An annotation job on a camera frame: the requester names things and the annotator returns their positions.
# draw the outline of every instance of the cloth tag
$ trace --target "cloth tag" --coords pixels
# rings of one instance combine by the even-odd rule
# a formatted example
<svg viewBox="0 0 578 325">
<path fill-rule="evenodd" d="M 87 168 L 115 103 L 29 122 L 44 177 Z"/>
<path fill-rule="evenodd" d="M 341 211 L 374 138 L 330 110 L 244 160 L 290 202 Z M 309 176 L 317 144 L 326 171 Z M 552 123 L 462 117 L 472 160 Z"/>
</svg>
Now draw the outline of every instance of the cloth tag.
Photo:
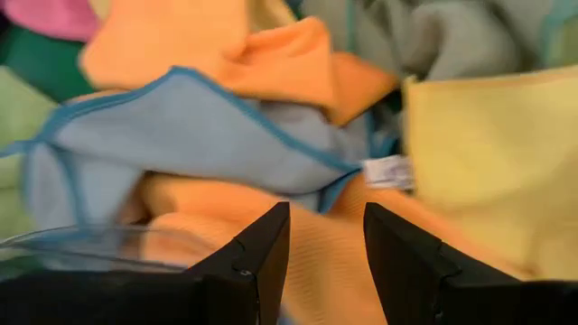
<svg viewBox="0 0 578 325">
<path fill-rule="evenodd" d="M 411 190 L 414 187 L 411 163 L 405 156 L 395 154 L 363 162 L 365 179 L 372 188 Z"/>
</svg>

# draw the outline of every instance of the light blue cloth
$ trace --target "light blue cloth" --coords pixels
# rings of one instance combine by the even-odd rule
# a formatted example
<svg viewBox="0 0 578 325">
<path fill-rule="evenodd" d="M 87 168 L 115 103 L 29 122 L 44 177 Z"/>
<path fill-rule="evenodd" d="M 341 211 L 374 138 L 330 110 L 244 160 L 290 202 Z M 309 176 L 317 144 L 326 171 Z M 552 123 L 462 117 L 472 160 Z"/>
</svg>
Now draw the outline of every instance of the light blue cloth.
<svg viewBox="0 0 578 325">
<path fill-rule="evenodd" d="M 239 182 L 326 211 L 369 157 L 370 119 L 339 129 L 313 107 L 243 100 L 173 68 L 143 88 L 56 110 L 26 145 L 26 202 L 38 229 L 112 224 L 144 172 L 156 171 Z"/>
</svg>

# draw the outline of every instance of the pink cloth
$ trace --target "pink cloth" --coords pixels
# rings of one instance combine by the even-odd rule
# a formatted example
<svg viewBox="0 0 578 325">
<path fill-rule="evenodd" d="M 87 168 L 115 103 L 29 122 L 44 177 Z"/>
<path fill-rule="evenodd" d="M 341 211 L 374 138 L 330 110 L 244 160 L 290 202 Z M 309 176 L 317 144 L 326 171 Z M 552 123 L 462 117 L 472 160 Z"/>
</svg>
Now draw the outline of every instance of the pink cloth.
<svg viewBox="0 0 578 325">
<path fill-rule="evenodd" d="M 53 38 L 86 42 L 98 28 L 89 0 L 0 0 L 13 23 Z"/>
</svg>

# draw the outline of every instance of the gray microfiber cloth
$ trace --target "gray microfiber cloth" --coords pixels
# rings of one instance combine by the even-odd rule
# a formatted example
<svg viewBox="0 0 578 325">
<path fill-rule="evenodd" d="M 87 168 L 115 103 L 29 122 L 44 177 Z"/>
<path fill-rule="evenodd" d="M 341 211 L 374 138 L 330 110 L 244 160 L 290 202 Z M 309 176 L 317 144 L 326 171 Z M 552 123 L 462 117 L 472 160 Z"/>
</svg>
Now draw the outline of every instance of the gray microfiber cloth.
<svg viewBox="0 0 578 325">
<path fill-rule="evenodd" d="M 336 51 L 352 51 L 381 69 L 402 75 L 391 35 L 356 0 L 304 0 L 301 11 L 323 20 Z"/>
<path fill-rule="evenodd" d="M 403 66 L 426 79 L 494 76 L 519 67 L 512 37 L 481 1 L 438 1 L 411 14 Z"/>
<path fill-rule="evenodd" d="M 336 50 L 402 78 L 456 79 L 539 66 L 553 1 L 303 0 L 301 9 L 327 24 Z"/>
</svg>

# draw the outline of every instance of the fabric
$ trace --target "fabric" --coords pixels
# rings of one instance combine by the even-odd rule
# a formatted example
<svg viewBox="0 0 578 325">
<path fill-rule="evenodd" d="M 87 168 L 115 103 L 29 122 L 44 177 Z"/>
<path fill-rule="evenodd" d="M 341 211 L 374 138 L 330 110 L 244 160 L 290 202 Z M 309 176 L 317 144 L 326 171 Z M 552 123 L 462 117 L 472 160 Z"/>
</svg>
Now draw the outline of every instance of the fabric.
<svg viewBox="0 0 578 325">
<path fill-rule="evenodd" d="M 538 278 L 578 278 L 577 86 L 576 67 L 406 84 L 418 198 Z"/>
<path fill-rule="evenodd" d="M 81 47 L 80 42 L 54 40 L 13 26 L 0 40 L 0 64 L 61 102 L 94 92 L 77 66 Z"/>
<path fill-rule="evenodd" d="M 367 128 L 337 128 L 314 107 L 242 100 L 175 68 L 60 107 L 26 147 L 24 184 L 39 229 L 114 222 L 147 171 L 238 181 L 326 210 L 368 142 Z"/>
<path fill-rule="evenodd" d="M 89 0 L 89 5 L 98 19 L 104 20 L 110 12 L 110 0 Z"/>
<path fill-rule="evenodd" d="M 101 20 L 108 16 L 111 2 L 112 0 L 89 0 L 90 6 Z M 221 1 L 219 5 L 229 4 Z M 282 0 L 248 0 L 247 5 L 251 26 L 256 31 L 273 29 L 295 22 L 291 10 Z"/>
<path fill-rule="evenodd" d="M 493 76 L 519 69 L 514 40 L 482 2 L 424 4 L 411 19 L 409 42 L 400 46 L 401 61 L 426 79 Z"/>
<path fill-rule="evenodd" d="M 526 57 L 527 70 L 543 67 L 545 19 L 558 0 L 486 0 L 496 6 L 504 25 Z"/>
<path fill-rule="evenodd" d="M 283 200 L 237 184 L 167 175 L 145 179 L 142 193 L 155 216 L 151 229 L 178 229 L 214 246 L 225 245 Z M 368 189 L 360 175 L 348 184 L 328 216 L 311 213 L 299 204 L 291 205 L 291 244 L 283 304 L 296 324 L 386 323 L 365 251 L 362 225 L 366 201 L 377 201 L 401 213 L 464 252 L 476 253 L 474 256 L 481 256 L 484 262 L 505 265 L 521 274 L 470 244 L 417 201 L 394 190 Z M 172 264 L 197 262 L 186 249 L 160 239 L 143 237 L 141 254 Z"/>
<path fill-rule="evenodd" d="M 195 68 L 242 97 L 320 106 L 335 125 L 396 84 L 354 56 L 332 53 L 315 18 L 250 33 L 247 17 L 242 1 L 115 1 L 80 62 L 97 88 L 139 88 L 173 65 Z M 159 36 L 151 42 L 151 35 Z"/>
<path fill-rule="evenodd" d="M 520 68 L 517 44 L 484 2 L 413 3 L 304 0 L 301 8 L 327 23 L 336 49 L 352 51 L 402 76 L 456 79 Z"/>
<path fill-rule="evenodd" d="M 354 51 L 361 59 L 403 76 L 392 36 L 370 19 L 360 1 L 303 0 L 300 8 L 305 16 L 315 16 L 325 23 L 336 51 Z M 392 16 L 403 19 L 407 17 L 404 10 L 400 7 Z"/>
<path fill-rule="evenodd" d="M 12 22 L 42 35 L 85 42 L 98 28 L 88 0 L 3 1 Z"/>
<path fill-rule="evenodd" d="M 0 66 L 0 150 L 33 136 L 54 107 L 55 103 Z M 33 228 L 20 197 L 20 161 L 19 156 L 0 155 L 0 238 Z"/>
<path fill-rule="evenodd" d="M 561 67 L 578 63 L 578 3 L 555 0 L 550 14 L 543 21 L 544 63 Z"/>
</svg>

